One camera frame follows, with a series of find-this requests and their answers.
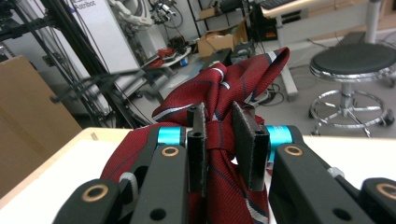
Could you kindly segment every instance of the brown cardboard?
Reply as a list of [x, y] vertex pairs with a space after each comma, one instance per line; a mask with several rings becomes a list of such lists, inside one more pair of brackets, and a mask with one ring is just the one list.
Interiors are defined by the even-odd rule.
[[0, 63], [0, 80], [3, 197], [81, 128], [62, 104], [50, 101], [53, 92], [23, 56]]
[[216, 8], [210, 7], [210, 8], [206, 8], [206, 9], [203, 9], [202, 11], [200, 11], [199, 18], [202, 20], [202, 19], [214, 17], [214, 16], [216, 16], [216, 14], [217, 14]]
[[199, 55], [204, 58], [212, 55], [213, 51], [218, 49], [234, 49], [241, 42], [248, 41], [245, 17], [235, 26], [224, 29], [208, 31], [197, 42]]

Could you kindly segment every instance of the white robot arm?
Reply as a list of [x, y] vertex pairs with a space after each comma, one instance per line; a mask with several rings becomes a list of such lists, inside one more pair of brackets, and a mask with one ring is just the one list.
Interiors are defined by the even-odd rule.
[[132, 24], [136, 30], [139, 28], [149, 28], [153, 24], [162, 24], [170, 20], [170, 16], [176, 16], [170, 7], [176, 2], [171, 0], [158, 1], [154, 5], [154, 16], [150, 16], [146, 7], [147, 0], [107, 0], [114, 7], [122, 20]]
[[133, 15], [132, 11], [128, 9], [121, 1], [117, 1], [117, 0], [107, 0], [107, 1], [112, 7], [114, 7], [119, 12], [120, 17], [123, 20], [131, 23], [133, 26], [150, 27], [152, 24], [154, 24], [153, 20], [149, 17]]

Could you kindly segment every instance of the floor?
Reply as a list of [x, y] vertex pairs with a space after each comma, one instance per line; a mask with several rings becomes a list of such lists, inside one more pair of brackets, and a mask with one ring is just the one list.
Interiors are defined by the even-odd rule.
[[[309, 107], [319, 95], [325, 91], [339, 90], [341, 84], [330, 81], [318, 79], [311, 75], [309, 72], [309, 61], [310, 58], [316, 53], [326, 49], [325, 47], [331, 47], [336, 44], [336, 41], [325, 41], [313, 44], [312, 42], [300, 43], [298, 47], [290, 46], [290, 60], [288, 65], [290, 67], [291, 75], [297, 86], [299, 95], [292, 101], [288, 101], [285, 97], [286, 92], [281, 77], [275, 80], [275, 89], [277, 94], [274, 100], [267, 105], [258, 105], [256, 108], [256, 114], [265, 119], [266, 125], [294, 125], [302, 134], [311, 134], [315, 129], [315, 121], [309, 118]], [[257, 44], [256, 52], [262, 53], [264, 50], [276, 49], [276, 45], [273, 42], [263, 42]], [[200, 60], [197, 54], [189, 56], [189, 65], [186, 67], [173, 67], [177, 73], [173, 75], [167, 83], [161, 88], [161, 94], [166, 97], [167, 94], [184, 81], [195, 77], [199, 73], [199, 69], [203, 62]], [[377, 97], [381, 98], [388, 107], [396, 111], [396, 89], [390, 84], [389, 78], [384, 78], [378, 81], [359, 83], [356, 85], [356, 89], [360, 91], [367, 91]], [[155, 100], [148, 99], [146, 97], [134, 98], [134, 105], [131, 106], [136, 114], [144, 115], [147, 119], [154, 122], [150, 115], [152, 111], [159, 106], [159, 103]], [[361, 100], [358, 104], [364, 105], [365, 102]], [[387, 127], [381, 125], [370, 126], [372, 137], [375, 138], [395, 138], [396, 137], [396, 125], [389, 125]], [[352, 137], [365, 137], [366, 134], [362, 129], [338, 129], [330, 126], [322, 126], [320, 128], [320, 135], [330, 136], [352, 136]]]

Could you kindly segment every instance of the black cable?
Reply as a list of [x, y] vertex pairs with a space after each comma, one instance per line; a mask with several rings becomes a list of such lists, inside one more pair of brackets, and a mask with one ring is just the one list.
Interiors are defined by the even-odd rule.
[[325, 45], [322, 45], [322, 44], [319, 44], [319, 43], [317, 43], [317, 42], [314, 42], [314, 41], [312, 41], [311, 39], [307, 39], [309, 42], [311, 42], [312, 44], [314, 44], [314, 45], [318, 45], [318, 46], [321, 46], [321, 47], [323, 47], [323, 48], [325, 48], [325, 49], [329, 49], [329, 47], [327, 47], [327, 46], [325, 46]]
[[338, 44], [339, 44], [339, 43], [340, 43], [340, 40], [338, 39], [337, 32], [334, 32], [334, 36], [335, 36], [335, 38], [337, 39], [337, 41], [338, 41]]
[[[52, 58], [53, 61], [55, 61], [55, 66], [57, 67], [58, 71], [61, 73], [61, 76], [64, 78], [64, 80], [71, 85], [73, 83], [73, 80], [68, 77], [66, 75], [66, 73], [64, 72], [64, 70], [62, 70], [62, 68], [60, 67], [59, 64], [57, 64], [57, 60], [56, 58], [53, 56], [52, 52], [49, 50], [49, 48], [47, 47], [47, 45], [45, 44], [45, 42], [43, 41], [43, 39], [41, 39], [38, 34], [35, 32], [35, 29], [31, 26], [30, 22], [26, 19], [26, 17], [24, 17], [23, 13], [22, 13], [22, 7], [20, 7], [18, 4], [14, 6], [14, 10], [16, 11], [16, 13], [18, 14], [18, 16], [20, 17], [20, 19], [22, 20], [22, 22], [28, 27], [28, 30], [30, 31], [30, 33], [33, 35], [33, 37], [35, 38], [35, 40], [38, 42], [38, 44], [40, 45], [40, 47]], [[89, 102], [86, 101], [85, 99], [81, 101], [82, 104], [84, 105], [84, 107], [87, 109], [90, 118], [94, 118], [95, 115], [92, 113], [91, 111], [91, 107], [89, 105]], [[98, 123], [98, 119], [92, 119], [92, 122], [96, 125], [99, 126], [100, 124]]]
[[170, 42], [171, 39], [169, 38], [168, 29], [166, 29], [166, 26], [164, 26], [163, 28], [165, 28], [166, 36], [168, 37], [168, 42]]
[[[81, 62], [86, 67], [91, 76], [105, 73], [106, 69], [98, 60], [92, 46], [90, 45], [87, 36], [83, 35], [73, 15], [70, 13], [68, 6], [60, 0], [50, 1], [41, 0], [42, 3], [49, 9], [49, 13], [58, 21], [67, 41], [71, 44], [73, 50], [80, 58]], [[125, 109], [124, 104], [118, 99], [116, 92], [104, 92], [104, 96], [113, 110], [116, 110], [117, 115], [123, 117], [125, 121], [124, 127], [137, 128], [144, 124], [139, 122], [136, 125], [135, 118], [131, 118], [131, 114]]]
[[301, 68], [301, 67], [307, 67], [310, 66], [309, 64], [301, 64], [298, 66], [293, 66], [293, 67], [289, 67], [289, 70], [293, 70], [293, 69], [297, 69], [297, 68]]
[[[283, 95], [282, 92], [280, 92], [280, 86], [277, 85], [276, 83], [271, 83], [271, 87], [272, 88], [267, 88], [268, 92], [270, 92], [271, 94], [271, 98], [268, 99], [268, 101], [263, 101], [261, 103], [259, 103], [259, 105], [263, 105], [263, 106], [273, 106], [273, 105], [280, 105], [281, 103], [283, 103], [283, 101], [285, 101], [285, 96]], [[280, 95], [281, 99], [278, 102], [272, 103], [276, 96]]]
[[[257, 30], [257, 29], [254, 29], [256, 32], [257, 32], [257, 35], [260, 37], [260, 38], [262, 38], [262, 36], [260, 35], [260, 32]], [[260, 42], [260, 44], [262, 45], [262, 53], [266, 53], [265, 52], [265, 47], [264, 47], [264, 45], [262, 44], [262, 40], [260, 40], [260, 41], [258, 41], [258, 42]]]
[[73, 6], [74, 10], [76, 11], [76, 14], [77, 14], [77, 16], [78, 16], [78, 19], [80, 20], [80, 22], [82, 22], [81, 26], [85, 26], [85, 27], [87, 28], [87, 32], [88, 32], [89, 36], [91, 37], [92, 42], [93, 42], [93, 44], [95, 45], [95, 47], [96, 47], [96, 49], [97, 49], [97, 52], [99, 53], [99, 56], [100, 56], [101, 59], [102, 59], [102, 63], [104, 64], [104, 66], [105, 66], [107, 72], [109, 73], [110, 71], [108, 70], [108, 66], [107, 66], [107, 64], [106, 64], [105, 58], [103, 57], [103, 54], [102, 54], [101, 50], [99, 50], [99, 47], [98, 47], [98, 45], [96, 44], [95, 39], [93, 38], [93, 35], [92, 35], [91, 31], [90, 31], [90, 28], [88, 28], [87, 23], [82, 19], [82, 17], [81, 17], [81, 15], [79, 14], [79, 12], [78, 12], [76, 6], [73, 5], [73, 4], [72, 4], [72, 6]]
[[[76, 7], [75, 7], [75, 5], [73, 4], [73, 2], [72, 2], [71, 0], [70, 0], [70, 5], [72, 5], [73, 8], [74, 8], [74, 10], [77, 12]], [[80, 27], [81, 27], [81, 29], [82, 29], [82, 32], [84, 33], [84, 35], [87, 35], [87, 31], [85, 30], [85, 27], [82, 25], [81, 18], [78, 17], [78, 20], [79, 20], [79, 22], [81, 23]]]
[[383, 40], [387, 40], [391, 36], [396, 35], [396, 31], [391, 32], [390, 34], [386, 35]]
[[376, 41], [378, 41], [379, 43], [385, 43], [385, 44], [391, 46], [392, 48], [396, 49], [396, 45], [395, 44], [389, 43], [385, 39], [377, 39]]
[[[18, 8], [25, 14], [25, 16], [26, 16], [30, 21], [33, 21], [33, 20], [34, 20], [33, 17], [32, 17], [31, 15], [29, 15], [29, 13], [23, 8], [23, 6], [20, 5], [20, 3], [17, 2], [16, 4], [17, 4]], [[39, 31], [39, 30], [38, 30], [38, 32], [39, 32], [40, 35], [41, 35], [41, 39], [42, 39], [43, 43], [46, 45], [46, 43], [45, 43], [45, 41], [44, 41], [44, 36], [43, 36], [42, 32]], [[50, 48], [47, 47], [47, 49], [49, 50], [49, 53], [51, 54], [51, 56], [53, 57], [53, 59], [55, 59], [55, 61], [59, 63], [59, 65], [64, 69], [64, 71], [65, 71], [66, 73], [67, 73], [67, 71], [70, 73], [70, 67], [69, 67], [69, 68], [65, 68], [64, 65], [63, 65], [61, 62], [59, 62], [58, 59], [54, 56], [54, 53], [53, 53], [52, 51], [50, 51]]]
[[186, 43], [185, 43], [185, 41], [184, 41], [183, 35], [182, 35], [181, 32], [176, 28], [176, 26], [175, 26], [175, 29], [176, 29], [176, 31], [178, 32], [178, 34], [180, 35], [180, 37], [183, 39], [183, 45], [185, 45]]
[[76, 71], [75, 67], [73, 65], [71, 65], [71, 61], [70, 58], [67, 55], [66, 50], [64, 49], [64, 45], [61, 43], [61, 40], [59, 39], [59, 36], [56, 35], [56, 33], [53, 31], [52, 28], [49, 28], [49, 31], [51, 32], [52, 35], [52, 39], [56, 45], [56, 47], [59, 49], [59, 51], [61, 52], [62, 56], [67, 60], [66, 64], [68, 66], [69, 69], [69, 76], [73, 77], [74, 79], [79, 79], [78, 78], [78, 72]]
[[148, 124], [152, 124], [151, 121], [149, 121], [149, 119], [142, 113], [142, 111], [140, 111], [140, 109], [134, 104], [132, 103], [129, 99], [128, 96], [125, 94], [125, 92], [121, 89], [121, 87], [116, 83], [117, 88], [119, 89], [120, 93], [125, 97], [126, 101], [128, 101], [129, 104], [133, 105], [134, 108], [139, 111], [140, 115], [143, 116], [143, 118], [145, 118], [145, 122], [147, 122]]
[[165, 23], [164, 23], [163, 25], [164, 25], [165, 27], [170, 28], [170, 29], [177, 29], [177, 28], [179, 28], [179, 27], [183, 24], [184, 19], [183, 19], [183, 15], [181, 14], [180, 10], [178, 10], [178, 8], [177, 8], [176, 6], [173, 6], [173, 7], [175, 8], [175, 10], [176, 10], [176, 11], [178, 12], [178, 14], [180, 15], [180, 24], [179, 24], [179, 25], [175, 25], [174, 18], [171, 17], [171, 21], [172, 21], [172, 23], [173, 23], [173, 27], [172, 27], [172, 26], [168, 26], [168, 25], [166, 25]]

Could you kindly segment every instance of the chrome stool base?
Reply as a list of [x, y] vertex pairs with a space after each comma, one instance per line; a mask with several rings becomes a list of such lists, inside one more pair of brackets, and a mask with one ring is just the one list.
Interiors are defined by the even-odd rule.
[[[378, 123], [389, 125], [393, 122], [394, 118], [391, 110], [388, 109], [387, 105], [381, 99], [365, 91], [353, 91], [350, 89], [350, 86], [345, 86], [345, 84], [346, 83], [343, 83], [342, 91], [327, 91], [316, 98], [310, 106], [310, 116], [316, 121], [315, 130], [312, 132], [313, 135], [320, 135], [319, 128], [322, 124], [326, 124], [342, 129], [363, 129], [366, 136], [371, 137], [371, 133], [368, 129], [369, 126]], [[336, 94], [341, 95], [342, 103], [340, 105], [326, 102], [327, 97]], [[370, 98], [376, 102], [376, 105], [358, 107], [356, 106], [355, 95]], [[327, 110], [333, 109], [336, 111], [329, 116], [323, 117], [318, 113], [319, 106], [323, 106], [325, 109], [327, 108]], [[374, 118], [360, 119], [356, 116], [356, 112], [377, 112], [377, 115]], [[343, 122], [333, 121], [340, 117], [344, 118]]]
[[[315, 77], [342, 84], [340, 91], [325, 92], [312, 103], [309, 113], [316, 120], [312, 134], [319, 134], [321, 125], [326, 124], [343, 129], [363, 129], [370, 137], [369, 126], [393, 123], [393, 112], [381, 99], [364, 91], [355, 91], [353, 84], [394, 74], [395, 49], [375, 44], [345, 44], [322, 51], [312, 58], [310, 65]], [[329, 99], [336, 94], [341, 97], [336, 99], [337, 103], [330, 103]], [[358, 100], [365, 106], [357, 106]], [[321, 115], [321, 111], [318, 111], [321, 106], [329, 115]]]

